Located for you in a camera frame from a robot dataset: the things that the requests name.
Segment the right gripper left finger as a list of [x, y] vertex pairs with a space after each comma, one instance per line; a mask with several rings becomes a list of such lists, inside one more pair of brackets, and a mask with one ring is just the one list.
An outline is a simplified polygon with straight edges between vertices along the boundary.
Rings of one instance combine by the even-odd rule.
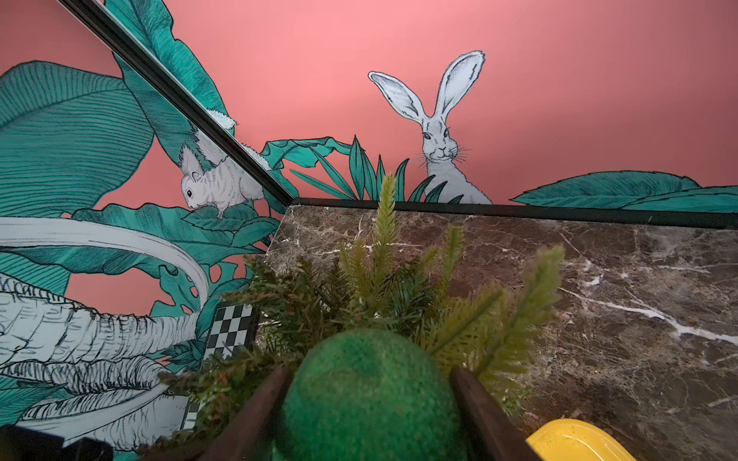
[[276, 420], [291, 381], [288, 366], [273, 371], [199, 460], [270, 460]]

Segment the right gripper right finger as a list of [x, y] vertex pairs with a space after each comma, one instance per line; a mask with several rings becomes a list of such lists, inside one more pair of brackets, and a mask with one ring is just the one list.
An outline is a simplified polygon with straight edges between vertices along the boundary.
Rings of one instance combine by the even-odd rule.
[[542, 460], [471, 371], [453, 368], [450, 384], [467, 436], [470, 460]]

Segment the green glitter ball ornament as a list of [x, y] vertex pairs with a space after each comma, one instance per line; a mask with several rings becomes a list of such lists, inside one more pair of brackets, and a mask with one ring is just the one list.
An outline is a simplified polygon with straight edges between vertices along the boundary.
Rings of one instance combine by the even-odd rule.
[[311, 349], [281, 408], [276, 460], [465, 460], [448, 379], [400, 334], [349, 330]]

